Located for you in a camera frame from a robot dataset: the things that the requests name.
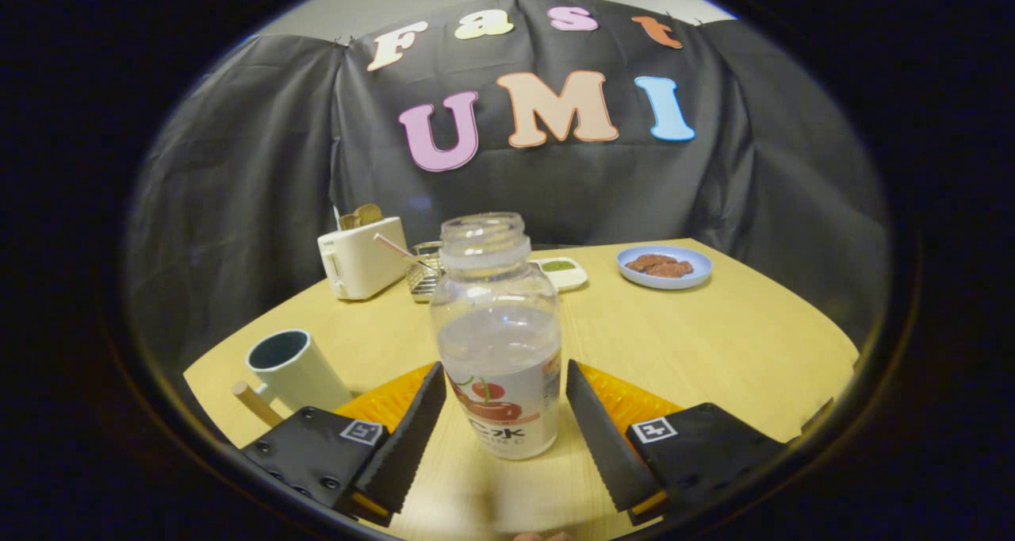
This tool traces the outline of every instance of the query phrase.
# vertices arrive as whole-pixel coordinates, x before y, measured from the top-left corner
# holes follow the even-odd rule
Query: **red cherry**
[[[504,396],[503,387],[500,385],[494,385],[493,383],[475,383],[472,386],[472,392],[476,394],[477,397],[486,400],[486,390],[490,392],[490,400],[497,400]]]

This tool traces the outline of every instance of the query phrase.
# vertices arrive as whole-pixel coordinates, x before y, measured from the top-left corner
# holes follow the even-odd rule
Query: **white dish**
[[[685,274],[680,278],[656,277],[650,274],[635,272],[627,267],[627,263],[637,260],[639,256],[656,253],[659,256],[670,256],[678,262],[690,262],[694,267],[693,272]],[[646,245],[641,248],[627,248],[623,252],[617,253],[617,269],[625,278],[638,285],[646,285],[651,288],[691,288],[704,283],[712,274],[712,260],[708,260],[704,253],[695,252],[692,249],[675,248],[671,245]]]
[[[555,272],[543,270],[543,266],[551,262],[565,262],[574,267],[570,270],[555,270]],[[530,263],[536,263],[539,269],[543,270],[543,273],[546,274],[546,277],[550,278],[550,283],[553,284],[553,287],[557,288],[557,291],[570,291],[573,288],[582,287],[585,281],[589,280],[589,274],[586,273],[586,270],[582,269],[582,266],[570,258],[546,258],[543,260],[530,260]]]

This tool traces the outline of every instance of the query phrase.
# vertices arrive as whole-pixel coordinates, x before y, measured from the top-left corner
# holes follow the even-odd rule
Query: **light blue plate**
[[[657,253],[659,256],[670,256],[678,262],[690,262],[694,267],[693,272],[685,274],[681,278],[655,277],[650,274],[641,274],[627,267],[627,263],[637,260],[638,256],[646,253]],[[692,249],[674,248],[671,245],[646,245],[642,248],[624,249],[617,253],[617,269],[625,278],[638,285],[646,285],[651,288],[689,288],[704,283],[704,280],[712,274],[712,260],[708,260],[704,253],[695,252]]]

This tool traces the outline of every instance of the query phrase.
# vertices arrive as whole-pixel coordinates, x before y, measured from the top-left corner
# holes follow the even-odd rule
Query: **plastic bottle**
[[[445,371],[486,449],[522,460],[557,437],[557,292],[532,252],[522,216],[477,213],[441,226],[442,266],[430,301]]]

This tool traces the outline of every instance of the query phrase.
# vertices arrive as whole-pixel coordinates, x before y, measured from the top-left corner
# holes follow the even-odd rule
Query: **brown food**
[[[647,274],[656,277],[684,277],[685,274],[689,274],[694,271],[688,262],[674,262],[674,263],[660,263],[658,266],[650,267],[647,270]]]
[[[635,272],[655,277],[680,278],[694,271],[690,262],[678,262],[670,256],[659,256],[656,253],[639,256],[637,260],[627,263],[626,266]]]
[[[645,256],[638,256],[637,260],[627,263],[627,267],[634,270],[635,272],[646,273],[653,266],[658,266],[660,263],[675,263],[677,260],[670,258],[670,256],[659,256],[657,253],[646,253]]]

